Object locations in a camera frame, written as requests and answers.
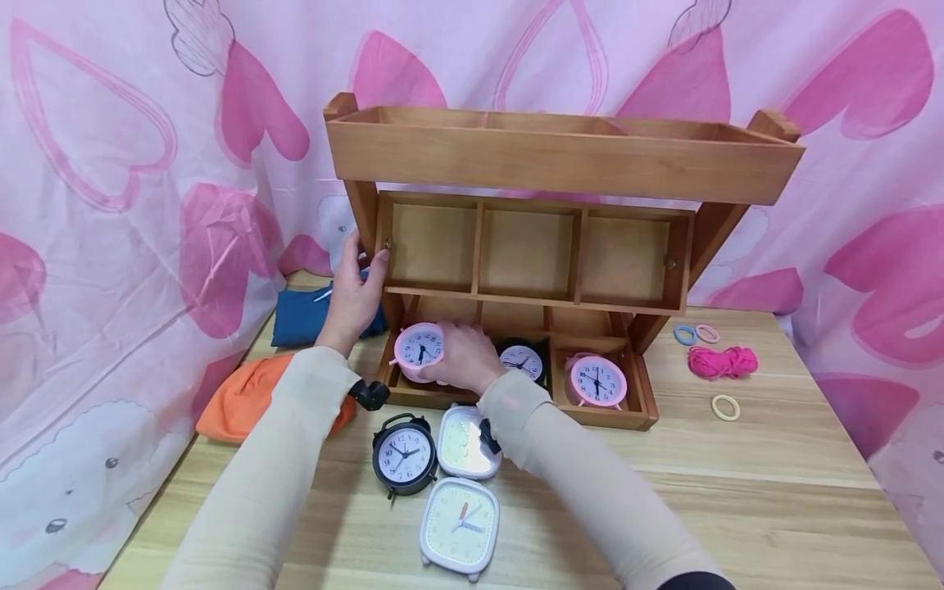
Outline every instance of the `alarm clock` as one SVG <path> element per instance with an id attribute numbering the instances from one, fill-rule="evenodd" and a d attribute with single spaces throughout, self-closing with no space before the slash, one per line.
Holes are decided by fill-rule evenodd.
<path id="1" fill-rule="evenodd" d="M 487 480 L 498 472 L 501 452 L 481 440 L 481 413 L 475 406 L 452 404 L 439 427 L 439 466 L 451 476 Z"/>
<path id="2" fill-rule="evenodd" d="M 547 364 L 540 346 L 523 338 L 511 338 L 498 347 L 498 358 L 503 366 L 524 371 L 535 383 L 544 382 Z"/>
<path id="3" fill-rule="evenodd" d="M 390 426 L 403 418 L 409 421 Z M 388 490 L 387 499 L 412 496 L 436 481 L 436 445 L 423 416 L 401 413 L 390 418 L 374 433 L 373 446 L 374 473 Z"/>
<path id="4" fill-rule="evenodd" d="M 477 582 L 495 553 L 499 514 L 498 499 L 481 484 L 439 480 L 419 529 L 423 564 L 437 564 Z"/>
<path id="5" fill-rule="evenodd" d="M 429 383 L 429 379 L 420 379 L 420 368 L 436 364 L 442 359 L 443 331 L 430 322 L 420 322 L 405 328 L 396 337 L 394 359 L 390 364 L 400 365 L 403 377 L 410 381 Z"/>
<path id="6" fill-rule="evenodd" d="M 579 352 L 567 359 L 566 395 L 575 406 L 617 408 L 628 390 L 616 364 L 598 354 Z"/>

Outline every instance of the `pink curtain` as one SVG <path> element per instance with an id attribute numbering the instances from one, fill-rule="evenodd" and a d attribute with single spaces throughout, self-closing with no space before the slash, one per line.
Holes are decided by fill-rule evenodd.
<path id="1" fill-rule="evenodd" d="M 800 168 L 691 303 L 783 317 L 944 574 L 938 2 L 15 0 L 0 31 L 0 588 L 95 587 L 281 273 L 330 274 L 354 226 L 321 117 L 341 90 L 783 110 Z"/>

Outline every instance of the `folded fabric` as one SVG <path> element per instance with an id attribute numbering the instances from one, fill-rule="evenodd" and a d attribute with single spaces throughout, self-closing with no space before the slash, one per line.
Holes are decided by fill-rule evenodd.
<path id="1" fill-rule="evenodd" d="M 239 445 L 272 403 L 272 391 L 294 355 L 249 362 L 223 381 L 196 422 L 196 431 L 207 438 Z M 353 397 L 345 397 L 330 435 L 357 415 Z"/>
<path id="2" fill-rule="evenodd" d="M 314 343 L 325 326 L 328 304 L 334 282 L 317 291 L 290 291 L 278 294 L 276 302 L 276 325 L 272 332 L 272 346 L 304 346 Z M 361 334 L 370 338 L 387 330 L 383 313 L 377 310 L 374 321 Z"/>

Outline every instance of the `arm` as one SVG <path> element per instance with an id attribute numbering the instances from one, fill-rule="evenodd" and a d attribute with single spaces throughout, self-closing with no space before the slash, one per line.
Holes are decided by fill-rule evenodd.
<path id="1" fill-rule="evenodd" d="M 492 383 L 479 408 L 505 455 L 557 493 L 620 584 L 658 588 L 687 572 L 720 574 L 649 482 L 549 402 L 513 371 Z"/>
<path id="2" fill-rule="evenodd" d="M 315 348 L 289 362 L 272 403 L 236 451 L 187 531 L 161 588 L 272 588 L 295 522 L 312 488 L 321 446 L 358 376 L 347 357 L 377 314 L 390 253 L 367 280 L 357 231 L 334 276 L 328 318 Z"/>

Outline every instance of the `wooden box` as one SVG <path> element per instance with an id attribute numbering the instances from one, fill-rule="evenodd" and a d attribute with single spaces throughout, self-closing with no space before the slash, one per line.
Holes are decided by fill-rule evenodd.
<path id="1" fill-rule="evenodd" d="M 762 110 L 747 129 L 691 121 L 473 110 L 325 109 L 338 178 L 368 256 L 391 250 L 381 300 L 391 333 L 378 379 L 390 402 L 476 397 L 408 381 L 390 365 L 400 329 L 456 319 L 496 341 L 548 343 L 547 388 L 578 422 L 648 430 L 658 418 L 643 353 L 752 204 L 773 204 L 797 166 L 799 131 Z M 376 182 L 700 200 L 697 212 L 378 191 Z M 596 352 L 622 369 L 618 409 L 575 407 L 565 361 Z"/>

